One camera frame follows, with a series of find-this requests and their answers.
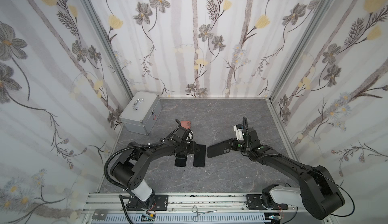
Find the pink phone case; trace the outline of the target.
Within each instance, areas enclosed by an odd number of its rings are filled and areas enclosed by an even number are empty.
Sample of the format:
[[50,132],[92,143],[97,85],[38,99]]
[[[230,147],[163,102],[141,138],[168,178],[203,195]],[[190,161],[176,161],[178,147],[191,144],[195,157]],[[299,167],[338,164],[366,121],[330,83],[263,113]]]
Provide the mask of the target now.
[[190,121],[181,121],[181,126],[185,129],[190,129],[191,128],[191,122]]

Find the phone with black screen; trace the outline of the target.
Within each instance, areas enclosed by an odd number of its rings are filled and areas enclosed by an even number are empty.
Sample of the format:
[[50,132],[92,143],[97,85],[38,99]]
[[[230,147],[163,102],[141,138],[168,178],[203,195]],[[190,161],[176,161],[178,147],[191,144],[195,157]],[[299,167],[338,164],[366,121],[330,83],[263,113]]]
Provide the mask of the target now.
[[187,166],[187,157],[175,157],[174,166],[176,167],[186,167]]

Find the black phone case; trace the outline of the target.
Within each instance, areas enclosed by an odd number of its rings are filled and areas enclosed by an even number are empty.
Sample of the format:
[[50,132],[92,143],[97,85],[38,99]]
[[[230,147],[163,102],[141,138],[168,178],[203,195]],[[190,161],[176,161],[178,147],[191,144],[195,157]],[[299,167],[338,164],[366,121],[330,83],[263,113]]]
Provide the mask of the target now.
[[214,144],[207,148],[207,157],[214,158],[223,154],[229,153],[231,150],[231,141],[226,140],[220,143]]

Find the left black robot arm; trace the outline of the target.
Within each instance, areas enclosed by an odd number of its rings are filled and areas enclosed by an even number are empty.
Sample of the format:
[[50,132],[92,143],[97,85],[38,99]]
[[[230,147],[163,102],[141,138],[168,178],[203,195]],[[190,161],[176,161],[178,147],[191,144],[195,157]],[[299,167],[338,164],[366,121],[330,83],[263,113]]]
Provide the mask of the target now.
[[131,142],[106,160],[104,176],[111,184],[147,203],[154,195],[153,189],[144,180],[152,161],[165,156],[176,156],[181,160],[193,154],[200,157],[200,164],[204,163],[205,158],[201,154],[206,153],[206,146],[197,144],[193,138],[190,129],[178,126],[157,143],[141,145]]

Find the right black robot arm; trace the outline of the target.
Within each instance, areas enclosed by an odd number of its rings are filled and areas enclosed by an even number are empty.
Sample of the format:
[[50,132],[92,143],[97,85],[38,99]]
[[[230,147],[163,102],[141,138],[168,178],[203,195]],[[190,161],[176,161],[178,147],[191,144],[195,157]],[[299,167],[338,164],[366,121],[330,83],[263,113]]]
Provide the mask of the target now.
[[323,166],[312,167],[297,162],[268,145],[262,145],[253,129],[241,129],[237,137],[226,141],[226,151],[239,151],[252,162],[269,166],[295,181],[298,188],[273,184],[262,190],[261,204],[274,208],[279,204],[303,207],[318,220],[323,220],[344,206],[345,199],[330,172]]

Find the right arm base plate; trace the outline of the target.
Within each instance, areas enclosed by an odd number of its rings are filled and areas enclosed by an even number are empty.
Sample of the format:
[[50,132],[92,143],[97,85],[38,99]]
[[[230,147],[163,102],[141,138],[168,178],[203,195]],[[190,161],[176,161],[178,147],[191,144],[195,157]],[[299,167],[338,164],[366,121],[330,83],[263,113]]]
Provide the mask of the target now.
[[247,194],[246,195],[246,207],[249,210],[288,210],[289,207],[286,204],[272,204],[270,207],[266,207],[261,198],[261,194]]

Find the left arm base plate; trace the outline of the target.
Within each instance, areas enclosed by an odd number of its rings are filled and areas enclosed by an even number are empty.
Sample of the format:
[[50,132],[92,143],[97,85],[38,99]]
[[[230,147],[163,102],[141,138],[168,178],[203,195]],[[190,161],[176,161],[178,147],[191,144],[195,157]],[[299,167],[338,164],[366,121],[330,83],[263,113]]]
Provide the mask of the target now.
[[151,195],[147,201],[141,201],[137,197],[130,197],[124,204],[127,211],[166,211],[168,198],[168,195]]

